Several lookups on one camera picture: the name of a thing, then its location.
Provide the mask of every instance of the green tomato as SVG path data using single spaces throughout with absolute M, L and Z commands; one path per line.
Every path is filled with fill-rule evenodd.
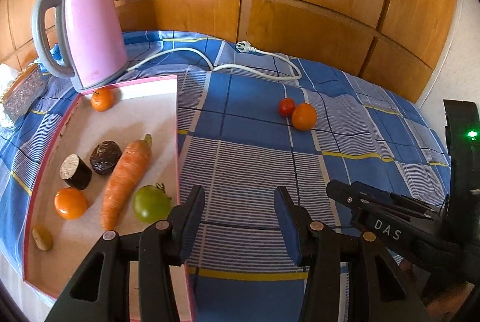
M 171 211 L 171 197 L 165 193 L 164 185 L 145 185 L 133 197 L 135 212 L 138 220 L 154 223 L 166 219 Z

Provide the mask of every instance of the tomato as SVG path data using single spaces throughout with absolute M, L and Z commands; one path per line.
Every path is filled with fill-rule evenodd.
M 308 103 L 299 104 L 292 114 L 292 124 L 300 131 L 311 130 L 317 122 L 317 111 Z
M 154 223 L 166 219 L 171 211 L 171 197 L 165 193 L 164 185 L 145 185 L 133 197 L 133 211 L 138 220 Z
M 94 90 L 90 103 L 95 111 L 103 112 L 113 107 L 115 96 L 110 88 L 98 88 Z
M 295 102 L 289 97 L 287 97 L 286 99 L 282 99 L 278 103 L 278 113 L 281 116 L 284 116 L 284 117 L 292 116 L 294 109 L 295 109 Z
M 62 188 L 55 195 L 55 209 L 63 219 L 80 218 L 87 210 L 85 195 L 76 188 Z

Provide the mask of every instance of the bedspread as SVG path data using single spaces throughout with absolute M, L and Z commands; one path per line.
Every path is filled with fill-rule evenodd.
M 202 34 L 143 31 L 125 33 L 124 40 L 136 62 L 192 47 L 215 66 L 234 62 L 275 76 L 293 74 L 280 59 L 241 54 L 235 45 Z M 58 47 L 52 54 L 61 58 Z M 239 69 L 210 72 L 188 51 L 155 58 L 118 79 L 178 76 L 181 197 L 194 184 L 206 191 L 189 259 L 199 321 L 298 319 L 307 273 L 286 254 L 273 208 L 278 185 L 314 220 L 352 234 L 350 211 L 326 196 L 329 180 L 361 181 L 431 204 L 440 204 L 448 192 L 449 157 L 414 105 L 319 62 L 290 59 L 301 79 L 279 82 Z M 70 81 L 52 76 L 21 128 L 0 129 L 0 251 L 19 274 L 35 177 L 75 96 Z M 315 107 L 314 129 L 297 131 L 277 113 L 284 97 Z M 346 275 L 344 267 L 344 288 Z

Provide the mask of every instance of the white cable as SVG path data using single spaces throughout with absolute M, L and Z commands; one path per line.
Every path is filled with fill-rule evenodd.
M 218 70 L 221 70 L 221 69 L 230 69 L 230 68 L 242 69 L 242 70 L 249 71 L 250 73 L 256 74 L 260 77 L 267 78 L 267 79 L 274 79 L 276 81 L 287 81 L 289 79 L 300 79 L 302 77 L 302 72 L 300 72 L 299 68 L 297 66 L 295 66 L 295 64 L 292 61 L 290 61 L 288 58 L 285 58 L 281 55 L 277 55 L 277 54 L 274 54 L 274 53 L 269 53 L 267 51 L 257 50 L 255 47 L 251 46 L 250 43 L 247 42 L 247 41 L 239 42 L 235 45 L 235 47 L 241 53 L 248 53 L 249 51 L 252 51 L 252 52 L 255 52 L 255 53 L 259 53 L 259 54 L 271 55 L 274 58 L 279 58 L 282 61 L 289 64 L 297 72 L 297 75 L 296 76 L 287 76 L 287 77 L 277 77 L 277 76 L 273 76 L 271 74 L 263 73 L 263 72 L 258 71 L 256 69 L 253 69 L 252 67 L 249 67 L 249 66 L 237 65 L 237 64 L 234 64 L 234 63 L 229 63 L 229 64 L 214 67 L 212 62 L 207 58 L 207 56 L 205 54 L 203 54 L 202 52 L 200 52 L 200 51 L 198 51 L 194 48 L 190 48 L 190 47 L 179 47 L 179 48 L 173 48 L 173 49 L 170 49 L 170 50 L 161 51 L 159 53 L 156 53 L 156 54 L 153 54 L 153 55 L 149 56 L 148 58 L 145 58 L 143 61 L 139 62 L 136 65 L 130 66 L 126 71 L 131 71 L 131 70 L 137 69 L 137 67 L 139 67 L 139 66 L 143 65 L 144 63 L 152 60 L 153 58 L 157 58 L 157 57 L 160 57 L 161 55 L 172 53 L 174 51 L 192 51 L 192 52 L 198 54 L 200 57 L 203 58 L 203 60 L 207 63 L 207 65 L 208 65 L 208 67 L 211 71 L 218 71 Z

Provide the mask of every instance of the carrot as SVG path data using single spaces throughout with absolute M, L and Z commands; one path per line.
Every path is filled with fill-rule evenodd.
M 135 185 L 148 169 L 152 157 L 152 137 L 130 143 L 117 162 L 103 193 L 100 224 L 104 230 L 117 225 L 120 210 L 127 202 Z

